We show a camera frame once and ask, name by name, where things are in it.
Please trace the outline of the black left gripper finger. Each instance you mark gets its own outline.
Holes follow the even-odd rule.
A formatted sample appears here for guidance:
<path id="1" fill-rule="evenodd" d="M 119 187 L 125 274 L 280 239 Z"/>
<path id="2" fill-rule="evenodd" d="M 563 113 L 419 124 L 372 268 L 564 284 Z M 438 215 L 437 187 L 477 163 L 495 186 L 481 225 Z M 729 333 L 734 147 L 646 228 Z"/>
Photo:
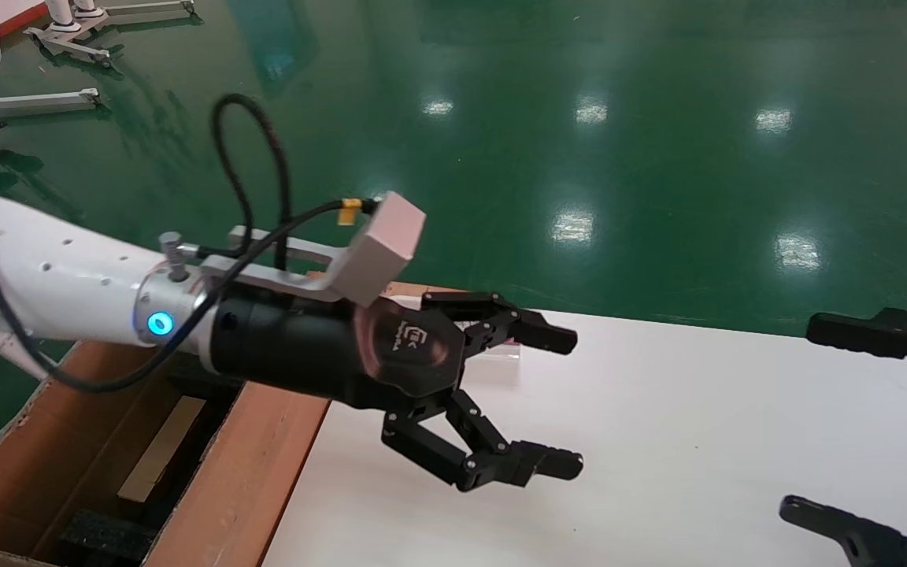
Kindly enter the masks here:
<path id="1" fill-rule="evenodd" d="M 420 309 L 468 324 L 461 329 L 467 358 L 505 343 L 560 355 L 568 355 L 577 345 L 575 330 L 551 325 L 541 313 L 520 308 L 498 293 L 426 293 Z"/>
<path id="2" fill-rule="evenodd" d="M 467 445 L 462 450 L 424 427 L 443 416 Z M 445 484 L 461 492 L 491 482 L 526 487 L 535 475 L 575 480 L 583 471 L 583 455 L 523 440 L 510 441 L 462 390 L 447 390 L 423 401 L 384 412 L 381 440 Z"/>

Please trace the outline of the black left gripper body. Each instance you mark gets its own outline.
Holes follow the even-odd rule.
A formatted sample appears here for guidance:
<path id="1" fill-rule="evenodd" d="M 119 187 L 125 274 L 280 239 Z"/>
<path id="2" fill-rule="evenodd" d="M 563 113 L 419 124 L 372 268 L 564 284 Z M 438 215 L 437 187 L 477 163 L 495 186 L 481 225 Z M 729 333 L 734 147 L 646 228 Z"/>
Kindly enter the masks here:
<path id="1" fill-rule="evenodd" d="M 456 390 L 465 338 L 442 313 L 386 297 L 359 306 L 231 295 L 213 319 L 206 358 L 223 376 L 408 415 Z"/>

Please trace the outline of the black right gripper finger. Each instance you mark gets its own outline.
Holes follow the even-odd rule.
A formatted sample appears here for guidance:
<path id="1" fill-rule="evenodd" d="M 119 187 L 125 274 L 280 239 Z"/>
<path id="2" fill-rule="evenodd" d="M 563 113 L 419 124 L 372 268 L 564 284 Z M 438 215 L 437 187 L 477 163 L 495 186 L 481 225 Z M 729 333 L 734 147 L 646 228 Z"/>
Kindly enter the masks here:
<path id="1" fill-rule="evenodd" d="M 907 566 L 907 535 L 889 525 L 806 498 L 782 499 L 779 517 L 841 545 L 850 566 Z"/>
<path id="2" fill-rule="evenodd" d="M 814 313 L 805 337 L 810 343 L 867 353 L 876 358 L 907 358 L 907 311 L 885 308 L 870 319 Z"/>

